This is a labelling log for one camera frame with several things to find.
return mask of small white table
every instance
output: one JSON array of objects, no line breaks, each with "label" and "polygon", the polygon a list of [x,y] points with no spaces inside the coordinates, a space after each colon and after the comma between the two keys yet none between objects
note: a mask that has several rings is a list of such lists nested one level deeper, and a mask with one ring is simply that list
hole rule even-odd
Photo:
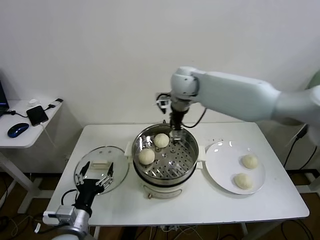
[{"label": "small white table", "polygon": [[[58,209],[66,191],[75,188],[73,172],[85,154],[108,145],[125,150],[127,143],[133,141],[148,126],[86,126],[44,213],[44,223],[58,224],[56,219],[48,218],[47,215]],[[266,222],[244,237],[248,240],[262,236],[285,219],[309,215],[305,202],[255,123],[201,123],[190,129],[190,132],[201,146],[208,146],[222,139],[250,146],[265,167],[266,179],[262,189],[252,195],[233,194],[219,187],[205,169],[196,169],[178,197],[148,199],[130,164],[128,175],[120,186],[109,193],[96,196],[89,225],[160,226]],[[74,197],[72,193],[65,196],[65,204],[73,204]]]},{"label": "small white table", "polygon": [[[44,109],[47,108],[48,104],[52,103],[54,99],[41,101],[41,105]],[[8,101],[10,110],[15,110],[17,113],[27,116],[26,110],[32,108],[28,107],[28,100],[11,100]],[[31,147],[40,134],[43,132],[44,128],[48,125],[50,120],[56,114],[56,112],[61,107],[61,104],[57,105],[55,108],[48,109],[45,111],[49,120],[44,122],[42,125],[32,126],[29,118],[24,118],[19,115],[3,115],[0,117],[0,148],[13,148],[13,149],[24,149]],[[8,130],[18,124],[18,123],[28,123],[29,128],[16,138],[10,138],[7,135]],[[14,188],[15,184],[18,182],[23,188],[25,188],[28,193],[21,203],[18,209],[19,214],[23,214],[27,211],[33,198],[49,199],[51,198],[54,191],[52,190],[40,190],[38,186],[40,185],[42,178],[36,178],[32,182],[27,178],[23,172],[21,172],[9,159],[0,153],[0,168],[6,171],[12,178],[13,181],[8,187],[8,193]],[[0,199],[0,206],[5,200],[5,195]]]}]

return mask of table leg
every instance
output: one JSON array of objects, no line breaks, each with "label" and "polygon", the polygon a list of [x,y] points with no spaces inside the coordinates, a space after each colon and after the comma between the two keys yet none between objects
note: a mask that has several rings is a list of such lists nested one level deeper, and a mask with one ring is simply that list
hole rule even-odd
[{"label": "table leg", "polygon": [[[42,178],[36,178],[33,184],[38,187],[42,181]],[[38,195],[34,195],[31,192],[28,192],[24,197],[19,209],[18,214],[24,214],[27,212],[28,207],[31,204],[32,199],[50,199],[54,194],[54,190],[40,190]]]},{"label": "table leg", "polygon": [[35,195],[40,193],[39,188],[37,188],[34,183],[27,178],[19,168],[16,167],[16,165],[3,156],[3,154],[0,156],[0,167],[28,192],[31,192]]},{"label": "table leg", "polygon": [[0,206],[2,206],[2,204],[4,204],[5,202],[5,198],[6,198],[6,195],[9,195],[12,191],[12,189],[14,189],[15,185],[16,185],[16,181],[13,180],[10,184],[10,186],[8,187],[8,192],[6,193],[6,191],[4,192],[4,194],[2,195],[2,198],[0,199]]},{"label": "table leg", "polygon": [[295,186],[298,192],[300,194],[316,193],[320,197],[320,177],[315,178],[311,173],[306,173],[305,176],[310,181],[310,184]]},{"label": "table leg", "polygon": [[16,182],[19,183],[28,192],[24,197],[21,206],[18,209],[18,214],[24,214],[34,198],[38,199],[50,199],[54,193],[53,190],[40,190],[39,185],[42,178],[36,178],[32,182],[29,178],[24,175],[19,168],[16,167],[9,159],[7,159],[3,154],[0,153],[0,168],[2,168],[6,173],[8,173],[14,180],[8,187],[8,194],[14,188]]},{"label": "table leg", "polygon": [[99,226],[96,226],[95,229],[94,229],[94,234],[93,234],[93,238],[98,240],[99,238],[99,233],[100,233],[100,227]]},{"label": "table leg", "polygon": [[271,231],[276,226],[281,224],[283,221],[284,220],[263,222],[254,230],[250,231],[247,235],[245,235],[242,238],[242,240],[257,240],[263,235],[265,235],[267,232]]}]

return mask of computer mouse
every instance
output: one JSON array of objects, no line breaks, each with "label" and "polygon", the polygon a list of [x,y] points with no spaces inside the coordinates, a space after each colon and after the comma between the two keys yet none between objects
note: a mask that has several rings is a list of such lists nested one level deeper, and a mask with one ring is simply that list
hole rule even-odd
[{"label": "computer mouse", "polygon": [[29,128],[29,124],[28,123],[25,123],[25,122],[18,123],[16,125],[12,126],[8,130],[8,136],[10,138],[16,138],[20,134],[22,134],[25,130],[27,130],[28,128]]}]

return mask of robotic arm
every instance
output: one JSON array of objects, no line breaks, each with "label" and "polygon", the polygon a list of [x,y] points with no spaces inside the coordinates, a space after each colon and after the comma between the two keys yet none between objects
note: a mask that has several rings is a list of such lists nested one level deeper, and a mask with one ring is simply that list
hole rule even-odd
[{"label": "robotic arm", "polygon": [[180,139],[182,120],[193,103],[231,117],[259,120],[295,119],[309,125],[311,140],[320,145],[320,86],[298,92],[281,92],[270,83],[222,72],[180,67],[171,77],[170,124]]}]

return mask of cable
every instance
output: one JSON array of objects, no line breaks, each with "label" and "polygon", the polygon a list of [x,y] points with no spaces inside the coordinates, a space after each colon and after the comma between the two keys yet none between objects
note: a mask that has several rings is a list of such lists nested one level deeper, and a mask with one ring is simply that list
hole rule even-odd
[{"label": "cable", "polygon": [[19,232],[18,233],[18,231],[17,231],[17,234],[16,235],[14,235],[14,236],[12,236],[12,237],[10,237],[10,238],[8,238],[8,239],[6,239],[6,240],[12,240],[12,239],[15,239],[15,238],[17,238],[18,236],[20,236],[26,229],[27,229],[27,227],[29,226],[29,223],[30,223],[30,218],[32,219],[32,217],[31,216],[29,216],[29,217],[27,217],[27,218],[25,218],[25,219],[28,219],[28,222],[26,223],[26,225],[24,226],[24,228],[21,230],[21,232]]},{"label": "cable", "polygon": [[291,152],[292,152],[292,149],[294,148],[294,146],[295,146],[295,144],[296,144],[296,142],[297,142],[298,140],[299,140],[299,138],[296,137],[295,140],[294,140],[294,142],[292,143],[291,148],[290,148],[290,151],[289,151],[288,155],[286,156],[285,162],[284,162],[284,164],[283,164],[283,167],[284,167],[284,168],[286,167],[286,164],[287,164],[287,162],[288,162],[288,159],[289,159],[289,157],[290,157],[290,154],[291,154]]},{"label": "cable", "polygon": [[181,230],[181,232],[179,232],[179,234],[178,234],[177,236],[175,236],[173,240],[178,239],[181,234],[190,235],[190,234],[193,234],[194,232],[199,236],[199,238],[200,238],[201,240],[203,240],[202,237],[200,236],[200,234],[199,234],[199,233],[197,232],[197,230],[196,230],[197,226],[194,226],[194,227],[193,227],[193,226],[188,226],[188,225],[186,225],[186,226],[184,226],[184,227],[187,227],[187,228],[186,228],[186,229],[181,229],[181,228],[179,227],[179,229]]},{"label": "cable", "polygon": [[[8,197],[8,186],[7,186],[6,180],[3,175],[1,175],[1,177],[3,180],[4,187],[5,187],[5,196],[4,196],[4,201],[0,207],[0,213],[1,213],[1,210],[4,207],[4,205],[7,201],[7,197]],[[10,220],[9,217],[7,217],[7,216],[0,216],[0,232],[3,232],[8,227],[9,220]]]},{"label": "cable", "polygon": [[75,192],[75,191],[77,191],[77,189],[71,189],[71,190],[66,191],[66,192],[62,195],[62,197],[61,197],[61,205],[64,205],[65,196],[66,196],[67,194],[72,193],[72,192]]},{"label": "cable", "polygon": [[134,240],[137,240],[140,236],[141,236],[141,234],[147,229],[148,227],[146,226],[140,233],[139,233],[139,235],[134,239]]},{"label": "cable", "polygon": [[238,240],[238,238],[237,238],[235,235],[233,235],[233,234],[224,235],[224,236],[221,237],[219,240],[226,239],[227,237],[231,237],[231,238],[233,238],[233,239],[235,239],[235,240]]},{"label": "cable", "polygon": [[192,129],[192,128],[194,128],[195,126],[197,126],[197,125],[200,123],[200,121],[201,121],[201,119],[204,117],[206,111],[207,111],[207,108],[204,109],[204,111],[203,111],[202,115],[200,116],[199,120],[198,120],[194,125],[192,125],[192,126],[187,126],[187,125],[184,125],[184,124],[182,123],[182,126],[184,126],[184,127],[187,128],[187,129]]},{"label": "cable", "polygon": [[313,156],[315,155],[317,149],[318,149],[318,147],[315,146],[315,148],[314,148],[314,150],[313,150],[313,153],[312,153],[311,156],[309,157],[308,161],[306,161],[306,163],[305,163],[302,167],[300,167],[299,170],[303,169],[303,168],[311,161],[311,159],[312,159]]},{"label": "cable", "polygon": [[23,115],[21,115],[20,113],[15,113],[15,114],[17,114],[17,115],[19,115],[20,117],[23,117],[23,118],[27,118],[28,116],[23,116]]},{"label": "cable", "polygon": [[6,203],[6,200],[7,200],[7,197],[8,197],[8,185],[6,184],[6,180],[5,180],[4,176],[1,175],[1,177],[2,177],[2,181],[3,181],[3,185],[4,185],[4,187],[5,187],[5,197],[4,197],[3,203],[2,203],[2,205],[1,205],[1,207],[0,207],[0,213],[1,213],[1,210],[2,210],[2,208],[4,207],[4,205],[5,205],[5,203]]},{"label": "cable", "polygon": [[154,236],[153,236],[152,240],[156,239],[157,231],[158,231],[158,227],[155,228],[155,232],[154,232]]},{"label": "cable", "polygon": [[150,228],[150,236],[149,236],[149,240],[151,240],[151,236],[152,236],[152,227]]},{"label": "cable", "polygon": [[217,225],[217,227],[218,227],[218,235],[216,236],[216,240],[219,240],[219,238],[220,238],[220,226]]},{"label": "cable", "polygon": [[46,127],[43,125],[42,122],[40,123],[40,125],[43,127],[43,130],[44,130],[45,134],[48,136],[48,139],[49,139],[49,141],[51,142],[51,144],[53,145],[53,147],[54,147],[55,149],[58,149],[57,146],[55,145],[54,141],[52,141],[49,133],[48,133],[47,130],[46,130]]},{"label": "cable", "polygon": [[301,226],[304,227],[304,229],[307,230],[307,232],[308,232],[308,233],[310,234],[310,236],[311,236],[311,239],[313,240],[313,239],[314,239],[314,236],[313,236],[311,230],[307,227],[307,225],[305,225],[304,222],[301,221],[300,219],[297,219],[297,220],[295,220],[295,221],[298,222],[298,223],[300,223]]},{"label": "cable", "polygon": [[293,222],[293,223],[298,224],[303,229],[303,231],[307,235],[308,239],[314,240],[314,236],[312,235],[310,229],[302,221],[299,222],[297,220],[287,220],[287,221],[284,221],[283,223],[281,223],[281,232],[282,232],[282,235],[285,240],[288,240],[288,238],[287,238],[285,231],[284,231],[284,225],[285,225],[285,223],[288,223],[288,222]]}]

